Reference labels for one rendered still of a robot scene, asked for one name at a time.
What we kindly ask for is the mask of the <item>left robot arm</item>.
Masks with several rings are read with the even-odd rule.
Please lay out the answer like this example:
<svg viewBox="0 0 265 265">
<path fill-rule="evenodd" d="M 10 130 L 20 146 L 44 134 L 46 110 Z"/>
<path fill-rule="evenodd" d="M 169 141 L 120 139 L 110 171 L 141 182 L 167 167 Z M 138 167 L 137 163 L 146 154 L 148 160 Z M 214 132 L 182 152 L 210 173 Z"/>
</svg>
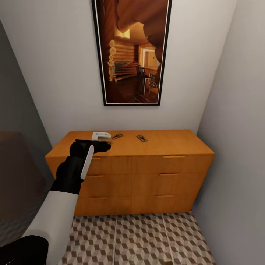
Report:
<svg viewBox="0 0 265 265">
<path fill-rule="evenodd" d="M 56 171 L 55 181 L 37 215 L 24 235 L 0 248 L 0 265 L 57 265 L 69 241 L 81 183 L 93 154 L 107 152 L 111 143 L 107 132 L 93 131 L 92 140 L 77 139 L 70 156 Z"/>
</svg>

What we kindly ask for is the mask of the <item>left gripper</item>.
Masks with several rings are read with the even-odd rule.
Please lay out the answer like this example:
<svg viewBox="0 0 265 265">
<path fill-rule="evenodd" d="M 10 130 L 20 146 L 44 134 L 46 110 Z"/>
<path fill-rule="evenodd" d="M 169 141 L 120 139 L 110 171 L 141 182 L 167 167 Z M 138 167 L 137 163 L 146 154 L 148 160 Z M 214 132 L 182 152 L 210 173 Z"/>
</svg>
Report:
<svg viewBox="0 0 265 265">
<path fill-rule="evenodd" d="M 107 152 L 111 148 L 111 143 L 108 143 L 106 141 L 94 141 L 94 143 L 97 145 L 97 152 Z"/>
</svg>

